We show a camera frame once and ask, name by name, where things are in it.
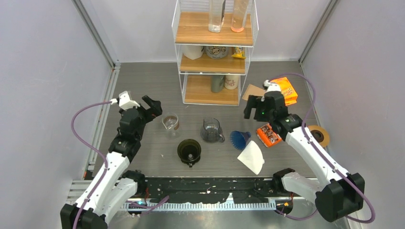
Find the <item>white paper coffee filter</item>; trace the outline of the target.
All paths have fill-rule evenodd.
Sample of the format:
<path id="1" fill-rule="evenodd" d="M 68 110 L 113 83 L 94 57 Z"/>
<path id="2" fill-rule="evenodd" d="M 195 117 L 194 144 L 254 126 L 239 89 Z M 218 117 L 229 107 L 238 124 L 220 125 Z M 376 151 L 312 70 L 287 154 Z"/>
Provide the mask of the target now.
<path id="1" fill-rule="evenodd" d="M 259 175 L 265 163 L 262 151 L 255 141 L 250 141 L 237 159 L 255 175 Z"/>

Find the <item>dark green coffee dripper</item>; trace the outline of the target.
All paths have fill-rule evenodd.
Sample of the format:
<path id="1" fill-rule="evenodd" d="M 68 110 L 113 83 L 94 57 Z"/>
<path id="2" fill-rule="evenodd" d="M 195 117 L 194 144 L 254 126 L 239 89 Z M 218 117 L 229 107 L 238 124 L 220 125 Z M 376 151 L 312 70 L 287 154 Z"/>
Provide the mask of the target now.
<path id="1" fill-rule="evenodd" d="M 201 159 L 201 145 L 194 139 L 185 139 L 177 147 L 177 154 L 182 163 L 193 167 Z"/>

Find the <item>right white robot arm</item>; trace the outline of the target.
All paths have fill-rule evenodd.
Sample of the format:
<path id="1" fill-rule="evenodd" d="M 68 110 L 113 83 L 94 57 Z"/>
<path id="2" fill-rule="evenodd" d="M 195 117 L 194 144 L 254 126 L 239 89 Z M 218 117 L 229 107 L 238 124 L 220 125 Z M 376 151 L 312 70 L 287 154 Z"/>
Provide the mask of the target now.
<path id="1" fill-rule="evenodd" d="M 244 109 L 244 118 L 267 122 L 272 131 L 291 146 L 316 176 L 311 180 L 294 169 L 285 168 L 273 174 L 273 191 L 284 196 L 293 192 L 313 203 L 319 214 L 334 222 L 363 208 L 365 181 L 359 173 L 351 174 L 341 167 L 320 146 L 308 127 L 297 114 L 288 112 L 284 96 L 279 91 L 263 96 L 250 95 Z"/>

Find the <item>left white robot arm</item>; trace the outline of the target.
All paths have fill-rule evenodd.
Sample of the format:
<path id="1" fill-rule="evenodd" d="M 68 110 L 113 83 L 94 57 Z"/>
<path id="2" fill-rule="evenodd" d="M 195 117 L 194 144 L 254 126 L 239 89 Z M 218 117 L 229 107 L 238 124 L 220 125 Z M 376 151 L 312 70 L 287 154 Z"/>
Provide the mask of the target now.
<path id="1" fill-rule="evenodd" d="M 127 168 L 141 147 L 146 124 L 162 115 L 162 107 L 161 101 L 153 100 L 147 95 L 142 100 L 149 106 L 148 109 L 132 100 L 128 91 L 122 92 L 118 98 L 99 103 L 117 104 L 121 114 L 117 135 L 106 155 L 81 138 L 74 127 L 77 116 L 91 106 L 82 108 L 73 116 L 73 134 L 102 157 L 103 166 L 75 203 L 62 207 L 62 228 L 106 229 L 111 218 L 131 196 L 139 198 L 146 193 L 146 184 L 140 181 L 135 171 L 127 171 Z"/>

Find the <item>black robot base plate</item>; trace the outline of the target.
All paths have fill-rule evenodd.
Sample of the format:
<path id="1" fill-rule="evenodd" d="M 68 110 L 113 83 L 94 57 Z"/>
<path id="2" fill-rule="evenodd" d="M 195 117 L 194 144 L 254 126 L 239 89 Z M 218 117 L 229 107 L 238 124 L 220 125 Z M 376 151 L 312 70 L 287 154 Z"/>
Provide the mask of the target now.
<path id="1" fill-rule="evenodd" d="M 141 193 L 123 210 L 132 215 L 157 211 L 280 210 L 288 214 L 300 196 L 276 191 L 263 177 L 148 177 Z"/>

